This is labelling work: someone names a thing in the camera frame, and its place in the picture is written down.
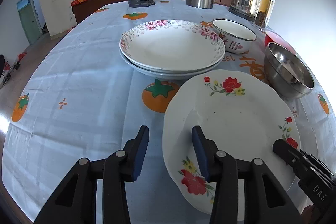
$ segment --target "stainless steel bowl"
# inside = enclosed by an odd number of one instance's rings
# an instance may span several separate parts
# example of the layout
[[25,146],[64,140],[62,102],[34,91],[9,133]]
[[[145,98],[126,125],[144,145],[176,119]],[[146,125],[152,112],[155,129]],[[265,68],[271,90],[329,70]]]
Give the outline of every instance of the stainless steel bowl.
[[289,99],[309,94],[315,87],[305,64],[289,50],[270,42],[265,51],[265,74],[276,92]]

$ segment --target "tiled floor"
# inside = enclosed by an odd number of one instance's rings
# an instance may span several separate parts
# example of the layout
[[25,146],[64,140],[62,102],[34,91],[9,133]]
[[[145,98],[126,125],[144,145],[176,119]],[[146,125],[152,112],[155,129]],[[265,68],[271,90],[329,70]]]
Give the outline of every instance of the tiled floor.
[[[21,95],[21,92],[25,88],[30,77],[40,65],[42,60],[61,39],[62,37],[51,40],[48,33],[40,37],[38,41],[36,41],[27,49],[27,54],[20,62],[20,68],[12,72],[11,79],[2,89],[0,89],[0,174],[3,145],[5,142],[9,121],[11,119],[13,108],[17,102],[17,99]],[[31,223],[4,188],[2,179],[0,183],[0,198],[1,194],[22,223]]]

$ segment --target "white plate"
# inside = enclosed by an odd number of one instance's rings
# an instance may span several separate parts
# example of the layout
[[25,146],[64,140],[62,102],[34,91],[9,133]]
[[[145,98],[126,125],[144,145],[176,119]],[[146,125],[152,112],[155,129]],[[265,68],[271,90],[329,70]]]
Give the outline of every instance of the white plate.
[[134,64],[156,70],[201,70],[222,60],[223,40],[199,24],[167,19],[146,22],[123,34],[120,50]]
[[158,73],[170,73],[170,74],[186,74],[186,73],[191,73],[191,72],[196,72],[196,71],[200,71],[199,69],[193,69],[193,70],[185,70],[185,71],[180,71],[180,70],[165,70],[165,69],[155,69],[155,68],[149,68],[149,67],[146,67],[146,66],[143,66],[143,65],[140,65],[140,64],[136,64],[137,67],[139,68],[142,68],[142,69],[145,69],[147,71],[152,71],[152,72],[158,72]]
[[164,80],[186,80],[186,79],[190,79],[190,78],[194,77],[195,75],[206,73],[206,72],[214,69],[222,61],[222,60],[219,60],[213,66],[205,68],[203,70],[189,72],[189,73],[176,73],[176,74],[174,74],[174,73],[160,73],[160,72],[149,71],[149,70],[145,70],[145,69],[139,68],[138,66],[136,66],[135,64],[133,64],[130,60],[128,60],[127,57],[125,55],[123,55],[121,51],[120,51],[120,55],[121,55],[122,59],[127,64],[129,64],[133,69],[139,71],[140,73],[142,73],[144,75],[148,75],[148,76],[154,77],[154,78],[164,79]]
[[[166,168],[185,199],[211,214],[216,183],[194,185],[202,181],[191,140],[195,125],[220,150],[241,160],[259,157],[285,190],[292,185],[295,174],[273,153],[272,145],[285,138],[300,150],[300,136],[291,110],[267,84],[243,72],[213,70],[184,83],[168,105],[162,135]],[[182,181],[185,175],[193,175],[194,184]],[[243,189],[239,181],[239,221],[244,219]]]

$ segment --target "spice jar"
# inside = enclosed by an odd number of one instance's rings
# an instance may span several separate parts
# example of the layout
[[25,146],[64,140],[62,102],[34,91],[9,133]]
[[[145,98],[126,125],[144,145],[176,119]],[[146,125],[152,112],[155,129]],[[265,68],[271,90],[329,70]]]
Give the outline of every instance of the spice jar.
[[275,0],[260,0],[258,12],[255,16],[253,26],[262,32],[265,32],[265,27],[269,22]]

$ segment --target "light blue tablecloth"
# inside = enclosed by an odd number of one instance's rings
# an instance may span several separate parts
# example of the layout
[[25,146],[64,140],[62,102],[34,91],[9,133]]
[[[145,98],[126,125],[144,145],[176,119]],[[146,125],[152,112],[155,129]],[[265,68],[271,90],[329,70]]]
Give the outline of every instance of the light blue tablecloth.
[[[108,9],[92,14],[67,34],[27,83],[22,93],[29,93],[27,109],[18,122],[11,121],[6,135],[2,180],[31,220],[79,158],[106,158],[134,138],[144,124],[150,129],[150,141],[142,173],[136,183],[126,183],[131,222],[209,222],[210,216],[194,209],[168,175],[161,144],[164,114],[150,110],[142,101],[143,90],[155,79],[134,71],[122,60],[119,40],[130,28],[159,19],[200,23],[224,17],[252,26],[225,6],[208,10],[189,7],[185,0],[168,1],[156,0],[147,8],[130,8],[127,2],[105,6]],[[123,18],[134,12],[148,16]],[[247,54],[227,52],[217,69],[252,72],[262,78],[264,34],[256,32],[258,40]],[[286,103],[293,111],[302,149],[318,155],[335,170],[335,115],[316,79],[315,85],[310,95]],[[320,105],[319,93],[329,104],[329,115]],[[101,187],[99,183],[97,223],[102,223]],[[297,180],[288,193],[302,210],[308,200]]]

